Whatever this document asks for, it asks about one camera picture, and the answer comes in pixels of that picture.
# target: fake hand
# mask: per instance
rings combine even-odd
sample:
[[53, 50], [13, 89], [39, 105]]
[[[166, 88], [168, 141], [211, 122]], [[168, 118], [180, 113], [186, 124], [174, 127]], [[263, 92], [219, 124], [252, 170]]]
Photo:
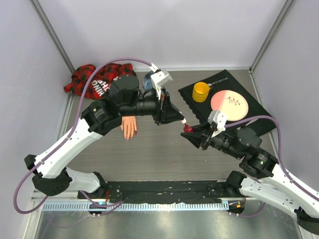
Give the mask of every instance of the fake hand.
[[122, 117], [121, 130], [124, 131], [125, 139], [133, 138], [134, 133], [137, 133], [135, 116]]

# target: red flannel shirt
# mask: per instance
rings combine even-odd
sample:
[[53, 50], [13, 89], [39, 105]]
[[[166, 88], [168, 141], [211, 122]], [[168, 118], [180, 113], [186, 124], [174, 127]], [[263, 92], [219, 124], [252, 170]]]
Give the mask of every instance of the red flannel shirt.
[[[84, 86], [95, 69], [96, 67], [91, 64], [76, 69], [71, 76], [71, 83], [64, 87], [64, 91], [72, 91], [78, 96], [82, 95]], [[101, 68], [93, 77], [85, 97], [93, 100], [101, 99], [102, 95], [109, 89], [111, 82], [121, 75], [136, 76], [136, 73], [131, 64], [120, 65], [112, 63]]]

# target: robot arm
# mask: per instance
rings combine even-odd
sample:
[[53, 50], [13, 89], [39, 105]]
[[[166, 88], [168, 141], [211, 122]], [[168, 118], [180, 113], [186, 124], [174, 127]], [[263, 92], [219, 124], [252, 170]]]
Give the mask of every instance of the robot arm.
[[101, 197], [106, 183], [99, 173], [82, 173], [66, 167], [84, 148], [120, 126], [122, 116], [152, 115], [157, 125], [178, 120], [185, 122], [184, 116], [170, 102], [169, 93], [162, 88], [163, 81], [171, 80], [170, 75], [157, 68], [154, 71], [155, 91], [142, 95], [136, 77], [120, 76], [111, 84], [104, 99], [94, 101], [82, 112], [75, 129], [70, 129], [42, 154], [28, 155], [25, 163], [29, 170], [41, 163], [32, 178], [35, 188], [47, 196], [76, 190], [87, 192], [91, 198]]
[[[287, 178], [276, 157], [259, 146], [262, 140], [250, 128], [241, 128], [235, 136], [222, 132], [227, 121], [220, 111], [212, 112], [207, 123], [193, 126], [193, 132], [181, 133], [195, 147], [209, 146], [241, 159], [239, 166], [255, 181], [239, 172], [228, 177], [229, 192], [237, 192], [264, 201], [296, 218], [306, 230], [319, 235], [319, 202]], [[295, 182], [315, 196], [319, 193], [288, 172]]]

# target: black mat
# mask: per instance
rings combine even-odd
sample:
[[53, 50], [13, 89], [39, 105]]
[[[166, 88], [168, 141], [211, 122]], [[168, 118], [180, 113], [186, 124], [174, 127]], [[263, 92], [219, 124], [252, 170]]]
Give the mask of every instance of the black mat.
[[[182, 89], [179, 89], [180, 95], [183, 97], [185, 102], [188, 104], [189, 108], [193, 111], [193, 113], [196, 115], [196, 117], [199, 119], [200, 123], [206, 122], [208, 119], [208, 116], [211, 112], [211, 106], [210, 106], [210, 100], [212, 96], [223, 90], [231, 90], [235, 91], [239, 94], [241, 94], [247, 101], [248, 103], [248, 113], [245, 116], [246, 118], [253, 117], [253, 116], [260, 116], [260, 115], [265, 115], [265, 116], [271, 116], [259, 103], [258, 101], [227, 71], [223, 70], [219, 72], [218, 74], [211, 76], [209, 78], [206, 78], [202, 80], [202, 82], [205, 83], [213, 83], [219, 80], [222, 80], [224, 78], [228, 78], [225, 81], [219, 82], [214, 86], [214, 91], [209, 94], [207, 97], [206, 101], [203, 103], [197, 103], [193, 100], [192, 98], [192, 91], [193, 87], [196, 83], [188, 85]], [[238, 127], [243, 127], [246, 123], [240, 124], [238, 126], [230, 127], [226, 129], [226, 133], [229, 135], [234, 135], [236, 128]], [[276, 126], [274, 123], [272, 123], [270, 120], [267, 119], [259, 119], [249, 125], [251, 129], [253, 129], [257, 136], [264, 135], [274, 128]]]

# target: blue object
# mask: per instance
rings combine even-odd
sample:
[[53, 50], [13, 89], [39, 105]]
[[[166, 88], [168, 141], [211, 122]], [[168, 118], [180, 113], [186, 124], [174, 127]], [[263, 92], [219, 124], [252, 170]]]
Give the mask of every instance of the blue object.
[[148, 91], [150, 89], [153, 88], [152, 85], [152, 80], [151, 80], [151, 75], [153, 74], [153, 71], [148, 72], [145, 76], [144, 76], [144, 80], [143, 80], [143, 88], [144, 90]]

